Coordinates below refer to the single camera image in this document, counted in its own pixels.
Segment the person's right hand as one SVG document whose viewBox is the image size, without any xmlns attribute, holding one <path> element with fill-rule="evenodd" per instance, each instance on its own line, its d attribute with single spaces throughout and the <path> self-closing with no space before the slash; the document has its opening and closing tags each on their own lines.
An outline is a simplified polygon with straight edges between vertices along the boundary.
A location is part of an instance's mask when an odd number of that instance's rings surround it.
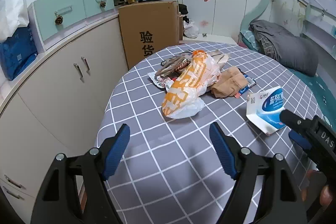
<svg viewBox="0 0 336 224">
<path fill-rule="evenodd" d="M 309 184 L 301 191 L 301 198 L 306 210 L 313 205 L 321 206 L 326 210 L 334 199 L 334 195 L 326 183 L 326 176 L 318 170 L 310 169 L 306 173 Z"/>
</svg>

